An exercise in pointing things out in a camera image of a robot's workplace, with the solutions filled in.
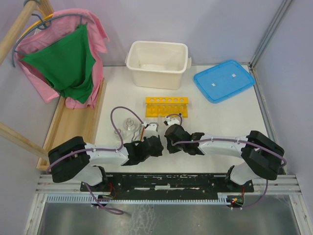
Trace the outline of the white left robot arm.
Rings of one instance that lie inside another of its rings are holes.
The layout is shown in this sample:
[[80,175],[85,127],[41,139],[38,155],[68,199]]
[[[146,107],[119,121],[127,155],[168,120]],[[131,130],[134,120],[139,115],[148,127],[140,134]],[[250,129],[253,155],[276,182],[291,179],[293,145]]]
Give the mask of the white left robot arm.
[[49,151],[49,167],[46,171],[51,173],[55,183],[75,179],[103,191],[108,186],[104,164],[137,165],[149,157],[161,156],[163,150],[159,136],[125,143],[120,149],[97,147],[77,136]]

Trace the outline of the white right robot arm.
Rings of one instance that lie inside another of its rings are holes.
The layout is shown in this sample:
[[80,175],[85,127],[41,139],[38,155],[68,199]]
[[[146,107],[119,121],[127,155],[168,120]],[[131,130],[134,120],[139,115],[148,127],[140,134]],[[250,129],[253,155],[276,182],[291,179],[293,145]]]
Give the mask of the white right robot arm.
[[183,151],[189,155],[223,155],[241,158],[244,162],[228,170],[224,185],[236,191],[246,182],[263,178],[277,179],[287,161],[284,149],[259,131],[252,130],[241,137],[217,137],[195,132],[189,134],[179,124],[173,124],[165,132],[169,153]]

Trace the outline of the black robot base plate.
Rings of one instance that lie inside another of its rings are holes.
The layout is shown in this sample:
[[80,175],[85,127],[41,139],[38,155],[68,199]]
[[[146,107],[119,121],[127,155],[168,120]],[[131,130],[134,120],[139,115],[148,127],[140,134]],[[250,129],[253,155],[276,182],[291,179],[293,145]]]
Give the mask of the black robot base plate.
[[93,193],[107,192],[115,200],[217,199],[218,193],[254,192],[252,181],[243,186],[227,181],[224,173],[107,173]]

